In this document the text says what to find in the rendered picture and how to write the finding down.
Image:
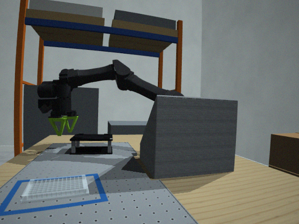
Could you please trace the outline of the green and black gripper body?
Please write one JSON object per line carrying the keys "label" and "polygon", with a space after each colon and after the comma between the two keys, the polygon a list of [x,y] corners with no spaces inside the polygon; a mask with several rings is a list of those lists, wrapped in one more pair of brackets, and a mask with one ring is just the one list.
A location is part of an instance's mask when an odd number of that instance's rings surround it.
{"label": "green and black gripper body", "polygon": [[61,111],[51,111],[48,118],[61,118],[61,115],[67,115],[68,117],[78,116],[76,111],[71,110],[71,98],[57,98],[60,99]]}

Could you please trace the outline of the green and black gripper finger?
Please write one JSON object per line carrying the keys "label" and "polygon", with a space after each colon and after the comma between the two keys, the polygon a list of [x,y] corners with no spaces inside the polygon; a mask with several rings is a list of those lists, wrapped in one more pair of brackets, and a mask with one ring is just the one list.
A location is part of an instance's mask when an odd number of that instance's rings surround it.
{"label": "green and black gripper finger", "polygon": [[[78,116],[75,116],[75,117],[63,116],[63,118],[67,118],[65,125],[66,125],[66,128],[67,128],[68,132],[71,133],[74,126],[75,126],[75,123],[78,119]],[[73,119],[74,120],[73,123],[72,123],[71,129],[69,128],[68,119]]]}
{"label": "green and black gripper finger", "polygon": [[[65,123],[66,123],[66,119],[67,118],[48,118],[49,122],[51,123],[51,125],[53,126],[56,134],[58,136],[61,136],[62,135],[62,132],[63,132],[63,129],[64,129],[64,126],[65,126]],[[61,127],[60,127],[60,132],[58,131],[57,127],[56,127],[56,124],[55,124],[55,121],[60,121],[61,122]]]}

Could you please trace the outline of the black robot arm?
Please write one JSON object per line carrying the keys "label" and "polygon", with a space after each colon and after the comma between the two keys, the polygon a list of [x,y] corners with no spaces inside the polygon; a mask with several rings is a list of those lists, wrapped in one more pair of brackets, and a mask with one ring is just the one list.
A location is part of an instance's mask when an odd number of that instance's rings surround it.
{"label": "black robot arm", "polygon": [[[153,101],[157,95],[183,96],[175,90],[165,90],[150,84],[130,70],[119,60],[113,60],[113,64],[104,67],[74,70],[63,69],[59,74],[59,80],[43,81],[37,88],[40,98],[71,98],[73,88],[78,88],[87,83],[116,80],[118,89],[122,91],[134,91]],[[38,108],[42,113],[61,111],[60,99],[38,99]]]}

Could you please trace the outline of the blue tape outline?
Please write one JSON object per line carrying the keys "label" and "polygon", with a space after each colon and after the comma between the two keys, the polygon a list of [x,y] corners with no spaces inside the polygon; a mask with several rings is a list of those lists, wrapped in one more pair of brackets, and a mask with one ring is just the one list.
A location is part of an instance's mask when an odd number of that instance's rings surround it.
{"label": "blue tape outline", "polygon": [[68,204],[61,204],[61,205],[53,205],[53,206],[46,206],[46,207],[39,207],[39,208],[31,208],[31,209],[23,209],[23,210],[12,210],[12,211],[5,211],[6,207],[10,203],[11,199],[15,195],[16,191],[18,190],[19,186],[22,182],[29,182],[30,180],[19,180],[16,182],[16,184],[13,186],[3,203],[0,205],[0,216],[5,215],[13,215],[13,214],[21,214],[21,213],[29,213],[29,212],[36,212],[36,211],[43,211],[43,210],[53,210],[53,209],[60,209],[60,208],[66,208],[66,207],[73,207],[73,206],[79,206],[79,205],[85,205],[85,204],[92,204],[92,203],[100,203],[108,201],[108,198],[105,194],[105,191],[103,189],[103,186],[101,184],[100,178],[98,174],[88,174],[85,176],[94,176],[99,194],[101,199],[96,200],[90,200],[90,201],[83,201],[83,202],[77,202],[77,203],[68,203]]}

